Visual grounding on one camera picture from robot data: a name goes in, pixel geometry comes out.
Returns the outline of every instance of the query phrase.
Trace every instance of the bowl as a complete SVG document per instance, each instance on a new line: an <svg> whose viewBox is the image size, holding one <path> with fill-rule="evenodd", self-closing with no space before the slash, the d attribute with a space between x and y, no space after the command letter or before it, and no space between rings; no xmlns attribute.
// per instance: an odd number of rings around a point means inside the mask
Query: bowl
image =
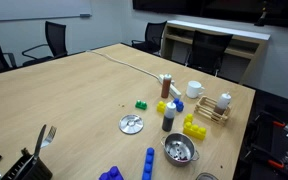
<svg viewBox="0 0 288 180"><path fill-rule="evenodd" d="M182 133L169 134L161 143L166 159L174 166L184 167L200 157L191 139Z"/></svg>

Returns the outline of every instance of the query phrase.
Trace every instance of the small bottle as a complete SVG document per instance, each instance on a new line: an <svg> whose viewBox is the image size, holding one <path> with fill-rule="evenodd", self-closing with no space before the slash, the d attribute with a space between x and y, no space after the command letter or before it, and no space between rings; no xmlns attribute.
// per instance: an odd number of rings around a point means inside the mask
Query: small bottle
<svg viewBox="0 0 288 180"><path fill-rule="evenodd" d="M162 94L161 94L162 98L168 98L171 82L172 82L172 76L170 74L165 74L162 84Z"/></svg>
<svg viewBox="0 0 288 180"><path fill-rule="evenodd" d="M214 108L214 112L216 112L219 115L222 115L230 102L231 102L231 96L228 94L228 92L222 94L220 99L217 101L217 104Z"/></svg>
<svg viewBox="0 0 288 180"><path fill-rule="evenodd" d="M166 132L169 132L172 130L173 120L175 117L175 111L176 111L175 103L173 102L167 103L165 113L164 113L163 125L162 125L162 129Z"/></svg>

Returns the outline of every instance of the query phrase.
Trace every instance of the white mug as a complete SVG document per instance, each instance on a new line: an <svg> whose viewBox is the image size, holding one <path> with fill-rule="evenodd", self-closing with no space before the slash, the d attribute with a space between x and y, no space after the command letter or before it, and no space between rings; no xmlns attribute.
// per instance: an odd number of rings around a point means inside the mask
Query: white mug
<svg viewBox="0 0 288 180"><path fill-rule="evenodd" d="M204 93L205 88L202 86L201 83L197 81L190 81L188 82L186 95L189 98L197 98L199 95Z"/></svg>

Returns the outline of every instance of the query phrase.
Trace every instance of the stacked blue blocks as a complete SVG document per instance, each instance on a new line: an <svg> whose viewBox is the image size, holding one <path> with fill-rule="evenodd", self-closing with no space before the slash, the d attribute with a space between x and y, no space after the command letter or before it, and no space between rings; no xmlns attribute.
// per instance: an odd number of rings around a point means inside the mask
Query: stacked blue blocks
<svg viewBox="0 0 288 180"><path fill-rule="evenodd" d="M182 112L184 109L184 104L182 101L180 101L178 98L175 98L173 101L174 104L176 104L176 110L177 112Z"/></svg>
<svg viewBox="0 0 288 180"><path fill-rule="evenodd" d="M101 175L99 180L124 180L122 174L116 166L113 166L108 172Z"/></svg>
<svg viewBox="0 0 288 180"><path fill-rule="evenodd" d="M142 180L151 180L154 162L154 149L147 148Z"/></svg>

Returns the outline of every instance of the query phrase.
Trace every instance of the white cable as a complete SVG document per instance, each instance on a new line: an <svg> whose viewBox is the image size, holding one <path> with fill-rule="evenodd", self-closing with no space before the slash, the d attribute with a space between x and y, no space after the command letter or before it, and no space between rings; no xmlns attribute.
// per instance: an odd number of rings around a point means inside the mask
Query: white cable
<svg viewBox="0 0 288 180"><path fill-rule="evenodd" d="M148 75L150 75L150 76L152 76L152 77L154 77L154 78L156 78L156 79L158 80L158 76L156 76L155 74L152 74L152 73L150 73L150 72L148 72L148 71L145 71L145 70L143 70L143 69L141 69L141 68L135 67L135 66L133 66L133 65L131 65L131 64L128 64L128 63L119 61L119 60L117 60L117 59L114 59L114 58L112 58L111 56L109 56L109 55L107 55L107 54L102 54L102 53L99 53L99 52L96 52L96 51L90 51L90 50L87 50L86 52L94 53L94 54L103 56L103 57L105 57L105 58L107 58L107 59L109 59L109 60L111 60L111 61L114 61L114 62L117 62L117 63L120 63L120 64L124 64L124 65L126 65L126 66L131 67L131 68L134 68L134 69L136 69L136 70L139 70L139 71L141 71L141 72L143 72L143 73L145 73L145 74L148 74Z"/></svg>

